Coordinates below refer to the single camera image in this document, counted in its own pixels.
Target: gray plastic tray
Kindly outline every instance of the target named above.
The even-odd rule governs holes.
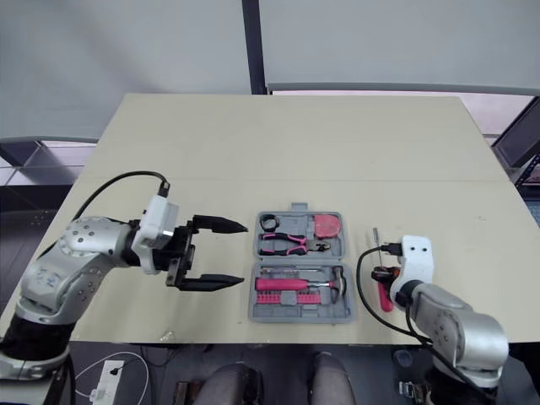
[[[305,235],[315,239],[316,214],[331,214],[339,218],[341,231],[335,238],[325,239],[331,248],[327,251],[308,251],[306,255],[290,256],[260,256],[260,249],[282,250],[294,246],[293,242],[285,240],[262,240],[266,233],[261,228],[260,217],[273,214],[279,218],[279,227],[275,232],[291,235]],[[253,267],[250,289],[249,317],[256,322],[282,323],[348,323],[355,318],[355,306],[351,300],[352,279],[349,267],[340,261],[345,255],[345,237],[343,218],[336,212],[309,211],[306,203],[293,203],[290,211],[265,211],[256,217],[256,232],[254,250],[260,259]],[[341,267],[346,280],[345,294],[332,303],[335,294],[329,287],[310,288],[302,293],[318,293],[320,304],[298,304],[297,292],[281,291],[257,293],[255,282],[258,278],[303,278],[311,282],[326,282],[332,280],[332,268]],[[279,304],[258,304],[257,294],[279,294]]]

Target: gray pants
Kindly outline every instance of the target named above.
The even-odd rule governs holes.
[[[313,360],[308,381],[310,405],[355,405],[343,365],[329,353]],[[243,363],[229,364],[207,379],[194,405],[262,405],[262,376]]]

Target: table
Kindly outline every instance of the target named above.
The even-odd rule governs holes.
[[[254,228],[262,210],[291,202],[338,211],[348,240],[343,262],[381,240],[426,235],[434,282],[476,311],[495,316],[512,342],[540,340],[530,321],[540,280],[540,232],[458,98],[280,97],[129,94],[37,252],[53,242],[84,199],[112,176],[157,170],[180,205]],[[158,182],[117,183],[85,214],[139,218]],[[215,293],[165,287],[165,274],[115,269],[78,322],[73,340],[129,343],[412,343],[379,325],[358,301],[347,325],[261,324],[248,320],[253,234],[195,237],[191,277],[246,278]],[[385,264],[391,258],[384,256]],[[363,282],[376,305],[366,260]],[[4,333],[15,291],[0,321]],[[404,315],[385,317],[404,326]]]

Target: pink pliers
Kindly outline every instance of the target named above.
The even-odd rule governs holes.
[[[324,240],[308,240],[304,235],[290,235],[281,232],[271,234],[263,234],[262,240],[287,240],[297,243],[295,247],[275,251],[274,249],[261,249],[261,256],[288,256],[288,255],[305,255],[308,251],[326,251],[330,249],[330,244]]]

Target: tool kit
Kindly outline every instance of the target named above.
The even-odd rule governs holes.
[[[346,323],[354,318],[350,269],[339,213],[290,211],[257,215],[250,318],[257,322]]]

